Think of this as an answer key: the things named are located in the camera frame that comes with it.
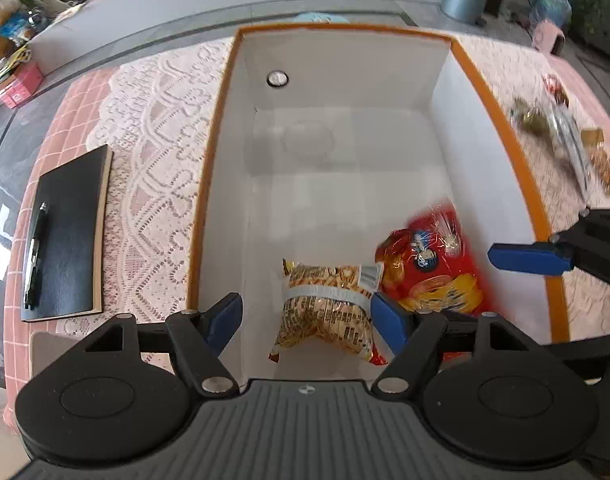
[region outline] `pink box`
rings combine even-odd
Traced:
[[[24,63],[1,83],[0,100],[8,108],[16,108],[34,94],[41,81],[38,64],[35,61]]]

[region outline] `black notebook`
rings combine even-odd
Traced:
[[[21,320],[102,312],[102,226],[112,150],[107,145],[38,180],[27,233]]]

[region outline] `pink tablecloth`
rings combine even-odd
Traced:
[[[591,91],[588,84],[567,61],[554,56],[548,56],[548,61],[553,69],[556,70],[563,84],[581,101],[584,110],[592,117],[596,125],[603,129],[605,143],[610,149],[610,117],[601,106],[594,92]]]
[[[33,332],[56,331],[56,321],[23,323],[19,314],[25,242],[36,184],[43,173],[85,153],[85,139],[98,123],[98,110],[102,100],[109,94],[108,81],[114,70],[87,73],[69,87],[40,147],[29,184],[22,198],[7,273],[3,321],[5,385],[8,400],[4,417],[10,426],[15,424],[16,395],[29,380],[29,338]]]

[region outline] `table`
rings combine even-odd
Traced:
[[[514,44],[458,35],[466,53],[506,114],[520,95],[541,91],[541,75],[555,72],[579,126],[600,126],[610,152],[610,120],[583,80],[563,60]],[[117,312],[139,322],[162,321],[185,307],[191,227],[213,107],[232,38],[171,50],[91,72],[72,84],[38,154],[12,245],[5,293],[5,374],[13,402],[29,378],[28,342],[37,331],[83,336]],[[573,224],[584,204],[575,184],[538,139],[514,131],[541,194],[553,231]],[[38,324],[19,320],[22,255],[38,176],[108,143],[114,161],[103,239],[104,313]],[[594,194],[591,206],[610,206]],[[610,333],[610,286],[579,270],[563,277],[568,308],[561,336]],[[158,356],[149,362],[168,367]]]

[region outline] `plastic bag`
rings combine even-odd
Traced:
[[[610,156],[604,149],[605,136],[601,128],[581,130],[581,140],[594,166],[594,172],[606,196],[610,196]]]
[[[514,99],[512,124],[547,139],[554,158],[572,168],[580,194],[587,202],[591,166],[583,149],[578,125],[568,109],[569,99],[553,76],[544,78],[544,85],[547,97],[535,101],[533,105],[528,105],[522,98]]]
[[[431,308],[476,314],[490,310],[451,203],[432,207],[394,231],[376,250],[384,264],[383,292],[408,310]]]
[[[272,361],[278,362],[281,349],[315,335],[367,362],[387,364],[374,345],[369,318],[383,266],[317,267],[284,260],[283,269],[283,320]]]

